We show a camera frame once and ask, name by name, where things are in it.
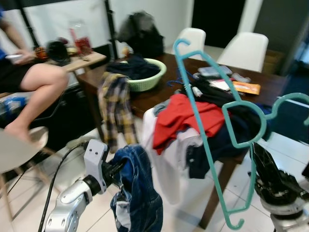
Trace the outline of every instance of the red shirt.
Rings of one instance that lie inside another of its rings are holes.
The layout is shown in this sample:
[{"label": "red shirt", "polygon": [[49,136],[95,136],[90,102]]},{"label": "red shirt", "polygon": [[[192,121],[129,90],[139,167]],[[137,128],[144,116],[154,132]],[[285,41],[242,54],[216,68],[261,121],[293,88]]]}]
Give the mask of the red shirt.
[{"label": "red shirt", "polygon": [[[225,122],[221,108],[207,102],[196,102],[196,105],[206,135],[213,137]],[[174,94],[167,108],[158,115],[153,148],[160,155],[176,139],[176,133],[188,127],[199,131],[190,101],[183,94]]]}]

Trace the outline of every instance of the teal plastic hanger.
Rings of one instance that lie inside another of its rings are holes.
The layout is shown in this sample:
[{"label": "teal plastic hanger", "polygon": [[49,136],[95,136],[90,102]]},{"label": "teal plastic hanger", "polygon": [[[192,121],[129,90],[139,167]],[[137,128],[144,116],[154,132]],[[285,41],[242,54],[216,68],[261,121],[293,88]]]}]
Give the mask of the teal plastic hanger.
[{"label": "teal plastic hanger", "polygon": [[[228,84],[228,86],[230,87],[231,92],[232,92],[232,94],[235,98],[235,101],[224,104],[222,106],[222,112],[224,114],[227,129],[228,129],[229,135],[231,137],[231,141],[232,141],[233,146],[236,147],[236,148],[249,147],[251,153],[253,152],[253,142],[257,142],[259,139],[261,139],[262,136],[264,135],[265,131],[266,131],[267,120],[273,119],[277,116],[278,108],[285,100],[287,100],[287,99],[303,99],[303,100],[306,100],[309,103],[309,96],[306,95],[306,94],[302,94],[302,93],[291,93],[291,94],[285,95],[285,96],[279,98],[278,100],[276,100],[276,102],[274,103],[274,105],[272,107],[272,113],[269,114],[269,115],[265,115],[263,113],[263,111],[257,105],[255,105],[254,103],[249,102],[249,101],[243,101],[240,98],[240,95],[235,90],[232,81],[220,69],[219,65],[209,55],[205,54],[202,51],[194,51],[194,52],[187,53],[185,55],[180,55],[180,53],[178,51],[178,44],[180,44],[180,43],[185,43],[186,45],[190,45],[190,42],[186,39],[178,39],[174,43],[173,49],[175,51],[176,61],[177,61],[177,64],[178,64],[178,67],[179,67],[179,70],[180,70],[180,73],[181,73],[181,76],[182,76],[182,79],[183,79],[183,83],[184,83],[186,92],[188,94],[189,101],[191,103],[195,118],[197,120],[198,129],[199,129],[201,138],[203,140],[204,148],[205,148],[205,151],[206,151],[206,156],[207,156],[208,163],[209,163],[209,166],[210,166],[210,170],[211,170],[211,173],[212,173],[212,176],[213,176],[214,184],[215,184],[215,187],[217,189],[217,193],[218,193],[218,197],[219,197],[220,204],[221,204],[221,207],[222,207],[222,211],[223,211],[223,214],[224,214],[224,218],[225,218],[226,224],[229,228],[231,228],[232,230],[239,230],[244,223],[244,219],[239,220],[237,225],[232,225],[231,220],[230,220],[230,215],[234,214],[234,213],[245,211],[250,207],[250,204],[251,204],[251,201],[252,201],[252,196],[253,196],[253,191],[254,191],[255,179],[256,179],[256,166],[255,166],[254,162],[251,162],[250,188],[249,188],[249,192],[248,192],[248,196],[247,196],[245,206],[242,207],[242,208],[239,208],[239,209],[228,210],[227,207],[226,207],[224,198],[223,198],[223,194],[222,194],[222,190],[221,190],[221,187],[220,187],[220,184],[219,184],[218,176],[217,176],[214,164],[213,164],[211,151],[210,151],[208,141],[207,141],[207,136],[205,134],[203,124],[202,124],[200,115],[199,115],[198,110],[197,110],[197,105],[195,103],[193,92],[190,88],[190,84],[189,84],[189,80],[188,80],[186,70],[185,70],[185,67],[184,67],[184,64],[183,64],[183,60],[186,59],[186,58],[189,58],[191,56],[194,56],[194,55],[201,55],[204,60],[206,60],[212,67],[215,68],[215,70],[220,74],[220,76]],[[261,119],[261,128],[260,128],[260,131],[258,132],[258,134],[253,139],[251,139],[250,141],[243,142],[243,143],[240,143],[240,144],[237,143],[237,141],[236,141],[235,134],[234,134],[234,131],[233,131],[233,127],[232,127],[232,124],[231,124],[231,121],[230,121],[230,118],[229,118],[229,115],[228,115],[228,108],[234,107],[234,106],[237,106],[237,105],[243,105],[243,106],[247,106],[247,107],[251,108],[252,110],[254,110],[257,113],[257,115]],[[305,126],[309,125],[309,117],[305,120],[304,124],[305,124]]]}]

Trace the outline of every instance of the black pole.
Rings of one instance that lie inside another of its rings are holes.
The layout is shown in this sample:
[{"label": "black pole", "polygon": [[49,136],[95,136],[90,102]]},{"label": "black pole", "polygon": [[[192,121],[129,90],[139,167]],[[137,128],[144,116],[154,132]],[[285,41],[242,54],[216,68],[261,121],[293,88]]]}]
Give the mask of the black pole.
[{"label": "black pole", "polygon": [[33,32],[33,28],[31,27],[30,23],[29,23],[29,20],[27,18],[27,15],[26,15],[26,12],[24,11],[24,8],[23,8],[23,4],[22,4],[22,0],[16,0],[16,5],[18,7],[18,9],[20,10],[20,13],[24,19],[24,22],[27,26],[27,29],[29,31],[29,34],[31,36],[31,39],[33,41],[33,44],[34,44],[34,47],[39,47],[39,43],[37,41],[37,39],[35,38],[35,35],[34,35],[34,32]]},{"label": "black pole", "polygon": [[109,26],[110,34],[111,34],[110,41],[112,43],[114,58],[118,59],[118,53],[117,53],[117,47],[116,47],[116,38],[115,38],[115,27],[114,27],[114,21],[113,21],[113,18],[112,18],[113,11],[110,9],[109,0],[105,0],[105,9],[106,9],[106,14],[107,14],[108,26]]}]

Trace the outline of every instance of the plaid shirt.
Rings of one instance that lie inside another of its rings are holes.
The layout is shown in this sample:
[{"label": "plaid shirt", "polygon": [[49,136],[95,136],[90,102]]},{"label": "plaid shirt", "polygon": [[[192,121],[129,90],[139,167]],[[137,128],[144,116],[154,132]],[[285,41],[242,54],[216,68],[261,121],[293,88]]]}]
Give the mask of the plaid shirt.
[{"label": "plaid shirt", "polygon": [[130,106],[130,94],[127,77],[121,74],[105,72],[104,82],[98,88],[98,101],[104,120],[104,142],[115,153],[119,132],[125,137],[127,144],[138,142]]}]

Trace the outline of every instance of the blue shirt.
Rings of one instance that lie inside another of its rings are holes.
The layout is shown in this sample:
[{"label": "blue shirt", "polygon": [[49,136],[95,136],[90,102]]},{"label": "blue shirt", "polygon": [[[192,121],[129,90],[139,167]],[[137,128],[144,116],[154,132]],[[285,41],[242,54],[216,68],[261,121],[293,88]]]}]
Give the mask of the blue shirt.
[{"label": "blue shirt", "polygon": [[[3,8],[0,6],[0,20],[3,18]],[[5,52],[0,48],[0,59],[5,58]]]}]

